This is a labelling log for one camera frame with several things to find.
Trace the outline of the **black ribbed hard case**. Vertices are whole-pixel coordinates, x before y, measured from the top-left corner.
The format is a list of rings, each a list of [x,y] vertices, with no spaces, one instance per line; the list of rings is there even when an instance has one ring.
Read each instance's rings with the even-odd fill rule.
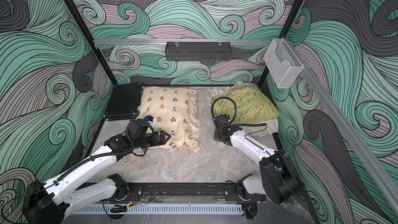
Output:
[[[137,116],[142,92],[141,84],[115,85],[105,111],[105,119],[108,121],[127,120]]]

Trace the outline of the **aluminium wall rail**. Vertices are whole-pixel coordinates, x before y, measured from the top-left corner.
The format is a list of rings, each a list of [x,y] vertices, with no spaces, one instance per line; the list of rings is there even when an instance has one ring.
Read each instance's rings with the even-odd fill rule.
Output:
[[[166,45],[168,42],[175,43],[230,43],[232,46],[266,46],[272,40],[256,39],[94,39],[94,44],[101,45]]]
[[[318,96],[320,102],[330,114],[331,119],[336,124],[343,138],[348,141],[349,145],[356,153],[361,163],[367,169],[368,173],[380,189],[385,199],[390,204],[395,213],[398,212],[398,186],[390,176],[385,167],[380,163],[379,159],[373,154],[360,133],[352,125],[345,116],[334,99],[325,91],[323,86],[319,84],[318,79],[311,68],[304,64],[294,45],[287,39],[289,49],[293,52],[296,59],[301,63],[303,69],[301,73],[306,78],[313,92]]]

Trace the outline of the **aluminium wall rail back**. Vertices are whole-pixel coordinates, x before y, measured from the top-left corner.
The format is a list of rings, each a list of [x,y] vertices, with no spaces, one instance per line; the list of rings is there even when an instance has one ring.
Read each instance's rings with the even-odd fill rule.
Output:
[[[94,39],[94,44],[101,45],[166,45],[168,42],[175,43],[230,43],[232,46],[266,46],[272,40],[256,39]]]

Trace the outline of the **black perforated wall tray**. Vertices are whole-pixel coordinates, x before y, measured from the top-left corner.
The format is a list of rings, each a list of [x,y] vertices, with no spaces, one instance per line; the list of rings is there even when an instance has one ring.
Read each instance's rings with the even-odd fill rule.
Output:
[[[175,43],[168,42],[165,47],[168,61],[229,61],[232,57],[230,43]]]

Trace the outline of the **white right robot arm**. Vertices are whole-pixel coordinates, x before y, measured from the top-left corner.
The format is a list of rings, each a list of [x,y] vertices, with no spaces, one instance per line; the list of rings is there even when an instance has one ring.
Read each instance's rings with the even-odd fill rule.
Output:
[[[265,196],[281,204],[298,195],[301,190],[299,174],[285,150],[274,150],[261,144],[240,126],[230,124],[228,115],[213,117],[212,120],[216,127],[215,141],[242,151],[260,168],[259,175],[249,174],[238,181],[238,194],[243,200]]]

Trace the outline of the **clear acrylic wall holder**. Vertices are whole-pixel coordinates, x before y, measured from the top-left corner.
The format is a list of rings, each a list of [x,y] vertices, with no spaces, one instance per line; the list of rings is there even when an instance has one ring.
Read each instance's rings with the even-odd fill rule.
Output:
[[[298,52],[285,38],[271,41],[264,61],[278,89],[289,88],[303,70]]]

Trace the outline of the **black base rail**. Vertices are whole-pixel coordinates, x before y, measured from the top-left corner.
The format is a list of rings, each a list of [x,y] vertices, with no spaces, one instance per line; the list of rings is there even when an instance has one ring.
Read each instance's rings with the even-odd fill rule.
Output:
[[[243,186],[227,181],[224,183],[127,183],[127,196],[122,203],[144,201],[149,198],[210,197],[227,202],[263,202],[265,195],[244,193]]]

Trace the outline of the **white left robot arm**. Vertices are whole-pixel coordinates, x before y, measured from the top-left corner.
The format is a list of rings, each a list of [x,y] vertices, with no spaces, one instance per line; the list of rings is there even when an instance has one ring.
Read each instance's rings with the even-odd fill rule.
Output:
[[[69,215],[101,200],[123,201],[129,187],[119,174],[83,187],[88,179],[136,149],[166,144],[171,135],[153,128],[153,117],[132,120],[124,134],[108,139],[86,159],[44,183],[36,180],[26,188],[22,213],[29,224],[59,224]]]

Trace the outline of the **green lemon print pillow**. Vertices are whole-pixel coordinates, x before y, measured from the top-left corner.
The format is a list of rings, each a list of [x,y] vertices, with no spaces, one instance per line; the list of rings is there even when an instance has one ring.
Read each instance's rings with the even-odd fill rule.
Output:
[[[214,115],[229,115],[233,124],[251,124],[242,129],[253,136],[266,136],[278,132],[279,112],[270,98],[253,83],[237,83],[226,89],[209,89],[208,99],[220,99],[212,107]]]

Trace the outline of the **aluminium wall rail right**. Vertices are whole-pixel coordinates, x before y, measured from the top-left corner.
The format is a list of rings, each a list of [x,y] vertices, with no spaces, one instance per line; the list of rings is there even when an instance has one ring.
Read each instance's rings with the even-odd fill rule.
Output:
[[[334,99],[325,91],[323,86],[319,84],[318,79],[311,68],[304,64],[294,45],[287,39],[289,49],[293,52],[296,59],[301,63],[303,69],[301,73],[306,78],[313,92],[318,96],[320,102],[330,114],[331,119],[336,124],[343,138],[348,141],[349,145],[356,153],[361,163],[367,169],[368,173],[380,189],[385,199],[390,204],[395,213],[398,212],[398,186],[390,176],[385,167],[380,163],[379,159],[373,154],[360,133],[352,125],[345,116]]]

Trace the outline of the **cream animal print pillow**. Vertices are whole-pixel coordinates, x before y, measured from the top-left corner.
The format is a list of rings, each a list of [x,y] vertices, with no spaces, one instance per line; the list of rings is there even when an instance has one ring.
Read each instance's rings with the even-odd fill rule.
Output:
[[[154,130],[171,136],[164,145],[158,145],[160,149],[188,147],[190,152],[201,153],[198,93],[185,87],[146,87],[143,90],[139,118],[152,116]]]

